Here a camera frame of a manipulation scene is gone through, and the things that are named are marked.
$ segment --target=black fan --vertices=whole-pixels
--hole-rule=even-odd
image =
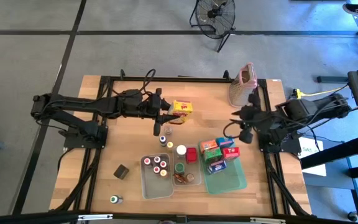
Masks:
[[[222,39],[218,48],[219,52],[231,32],[234,31],[235,9],[234,0],[196,0],[196,6],[190,17],[190,25],[198,26],[209,38]],[[197,25],[191,23],[194,13],[196,13]]]

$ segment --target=small black cube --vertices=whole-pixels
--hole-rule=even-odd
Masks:
[[[114,176],[116,176],[118,179],[123,180],[128,172],[129,172],[129,169],[124,167],[122,164],[120,164],[120,166],[114,172]]]

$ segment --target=wooden table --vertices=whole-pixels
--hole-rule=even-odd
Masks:
[[[78,96],[96,98],[100,78],[94,75],[84,76]],[[140,88],[141,85],[142,82],[114,82],[114,89],[120,92]],[[174,126],[172,136],[168,140],[174,145],[196,144],[202,139],[221,137],[223,127],[227,125],[229,118],[234,118],[231,113],[237,110],[227,102],[228,85],[227,83],[151,82],[147,90],[154,92],[156,88],[162,88],[162,96],[168,102],[178,99],[188,100],[193,104],[194,112],[190,119],[183,125]],[[280,80],[267,80],[267,86],[272,108],[285,101]],[[89,113],[75,114],[84,120],[91,120],[92,117]],[[210,195],[206,191],[203,178],[201,185],[174,186],[174,194],[171,197],[144,199],[140,179],[140,158],[147,154],[167,151],[166,147],[160,147],[158,137],[153,136],[153,125],[154,121],[151,119],[118,118],[108,121],[108,141],[101,153],[92,212],[272,215],[263,154],[259,151],[255,133],[252,144],[245,144],[236,139],[236,144],[241,149],[240,160],[248,182],[245,189]],[[237,134],[239,130],[238,127],[232,126],[228,129],[228,133]],[[63,158],[50,208],[59,206],[77,184],[83,155],[84,149],[74,149]],[[310,213],[299,160],[286,153],[281,153],[281,158],[286,186],[303,209]],[[113,176],[120,164],[129,168],[129,173],[124,180]],[[85,207],[84,198],[87,191],[85,186],[80,208]],[[283,213],[280,191],[277,187],[276,194],[279,211]],[[110,203],[109,199],[112,195],[121,195],[124,202],[119,205]]]

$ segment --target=green plastic tray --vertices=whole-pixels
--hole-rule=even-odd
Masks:
[[[233,161],[226,161],[226,169],[215,174],[209,174],[207,165],[202,158],[200,151],[200,142],[198,143],[198,150],[200,155],[201,170],[204,172],[205,185],[209,194],[221,194],[232,190],[240,190],[247,187],[247,179],[242,170],[241,161],[239,158]]]

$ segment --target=gray plastic tray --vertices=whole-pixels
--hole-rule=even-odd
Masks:
[[[194,180],[191,183],[182,184],[179,181],[176,180],[176,178],[173,178],[173,183],[176,186],[190,186],[190,185],[199,185],[201,183],[201,169],[200,169],[200,156],[198,146],[186,146],[188,147],[195,147],[197,151],[197,162],[195,164],[187,164],[186,163],[186,157],[178,157],[176,148],[172,150],[172,157],[173,157],[173,164],[172,167],[175,166],[176,163],[181,162],[185,165],[185,177],[187,174],[193,174]]]
[[[162,161],[167,162],[167,171],[168,177],[161,177],[153,172],[155,156],[161,157]],[[153,166],[146,167],[143,164],[143,160],[149,157],[152,160]],[[169,155],[167,153],[154,154],[144,156],[140,159],[140,171],[142,177],[142,195],[145,199],[153,198],[163,198],[169,197],[173,194],[173,185],[172,185],[172,173],[170,171],[171,164],[169,160]]]

